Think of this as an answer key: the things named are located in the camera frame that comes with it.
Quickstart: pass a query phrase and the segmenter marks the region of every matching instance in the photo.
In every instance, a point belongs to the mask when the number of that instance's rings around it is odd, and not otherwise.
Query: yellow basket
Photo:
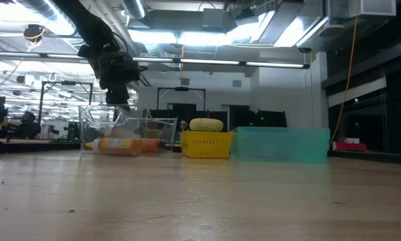
[[[182,153],[196,158],[228,158],[233,133],[184,131],[181,137]]]

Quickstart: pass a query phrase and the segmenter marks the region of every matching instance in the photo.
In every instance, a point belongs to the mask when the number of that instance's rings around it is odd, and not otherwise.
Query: plastic bottle
[[[105,154],[140,155],[158,153],[159,140],[102,138],[86,143],[86,147]]]

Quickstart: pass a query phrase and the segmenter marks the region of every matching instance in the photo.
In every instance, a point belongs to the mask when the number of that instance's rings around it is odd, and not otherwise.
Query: metal frame
[[[158,87],[157,88],[157,110],[159,110],[159,101],[160,101],[160,90],[174,90],[174,91],[181,91],[178,90],[178,87],[176,88],[170,88],[170,87]],[[187,88],[188,91],[190,90],[200,90],[203,91],[203,111],[206,110],[206,89],[201,89],[201,88]]]
[[[44,91],[44,87],[46,86],[46,84],[63,84],[65,85],[65,83],[69,83],[69,81],[56,81],[56,82],[52,82],[52,81],[43,81],[42,82],[42,87],[41,87],[41,98],[39,99],[39,110],[38,110],[38,123],[41,123],[41,117],[42,117],[42,104],[44,101],[44,94],[47,93],[48,90]],[[81,82],[71,82],[73,83],[73,85],[77,85],[77,84],[88,84],[90,85],[90,92],[88,95],[88,104],[92,104],[92,95],[93,95],[93,83],[81,83]]]

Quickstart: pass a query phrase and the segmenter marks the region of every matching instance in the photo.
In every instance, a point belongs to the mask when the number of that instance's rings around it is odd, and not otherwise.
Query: wall
[[[213,73],[186,72],[184,78],[190,79],[190,88],[206,89],[206,109],[221,110],[222,105],[249,105],[250,79],[241,73]],[[146,78],[153,87],[139,88],[139,108],[157,108],[158,87],[178,87],[180,84],[179,72],[157,74],[146,72]],[[233,80],[241,80],[242,87],[232,87]],[[159,109],[166,109],[169,103],[196,104],[197,110],[203,110],[203,92],[196,91],[176,92],[170,90],[160,91]]]
[[[169,103],[196,104],[197,110],[203,110],[203,99],[195,92],[176,92],[170,90],[160,91],[159,109],[165,110]],[[206,110],[221,111],[222,105],[249,105],[249,91],[233,91],[214,90],[207,88],[206,90]],[[139,108],[157,108],[157,88],[141,88],[139,89]]]
[[[139,89],[140,108],[157,108],[157,87],[180,86],[180,73],[148,73],[151,88]],[[327,56],[318,53],[311,70],[259,68],[251,78],[237,73],[188,72],[192,88],[206,88],[206,109],[221,110],[222,105],[249,105],[253,111],[285,111],[289,127],[328,128],[328,103],[322,81],[327,79]],[[232,80],[241,80],[241,88],[233,88]],[[168,103],[196,104],[203,110],[203,100],[194,92],[160,93],[159,109]]]
[[[326,64],[326,55],[318,53],[311,70],[259,68],[251,78],[251,110],[285,111],[293,128],[328,128],[327,99],[321,89]]]

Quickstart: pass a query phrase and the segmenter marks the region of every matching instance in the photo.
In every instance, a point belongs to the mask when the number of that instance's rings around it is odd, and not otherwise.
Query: desk
[[[0,139],[0,143],[0,153],[61,151],[80,148],[80,144],[78,142],[56,142],[56,140]]]
[[[401,165],[2,155],[1,240],[401,240]]]

